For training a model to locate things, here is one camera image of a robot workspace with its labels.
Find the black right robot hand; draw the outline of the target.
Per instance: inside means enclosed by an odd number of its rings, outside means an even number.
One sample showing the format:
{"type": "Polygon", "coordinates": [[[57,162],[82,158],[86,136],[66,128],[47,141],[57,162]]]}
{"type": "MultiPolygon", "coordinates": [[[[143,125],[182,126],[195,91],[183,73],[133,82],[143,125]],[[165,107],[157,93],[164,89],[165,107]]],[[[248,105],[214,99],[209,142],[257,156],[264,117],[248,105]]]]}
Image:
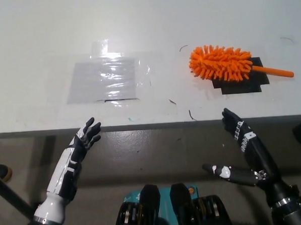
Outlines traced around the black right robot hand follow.
{"type": "Polygon", "coordinates": [[[202,169],[212,175],[245,186],[258,187],[266,195],[269,207],[280,207],[299,200],[299,191],[284,182],[279,167],[254,130],[244,119],[227,108],[222,111],[224,129],[241,150],[249,168],[203,164],[202,169]]]}

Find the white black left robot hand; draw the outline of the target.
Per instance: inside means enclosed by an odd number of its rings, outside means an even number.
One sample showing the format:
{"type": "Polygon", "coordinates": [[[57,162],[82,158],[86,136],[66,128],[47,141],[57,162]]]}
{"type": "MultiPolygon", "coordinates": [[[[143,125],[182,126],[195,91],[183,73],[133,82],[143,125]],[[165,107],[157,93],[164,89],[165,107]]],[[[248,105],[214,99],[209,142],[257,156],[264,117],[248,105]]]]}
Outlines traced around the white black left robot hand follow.
{"type": "Polygon", "coordinates": [[[90,118],[62,152],[47,187],[47,194],[59,196],[66,202],[74,199],[82,161],[93,144],[101,139],[101,123],[95,123],[94,120],[90,118]]]}

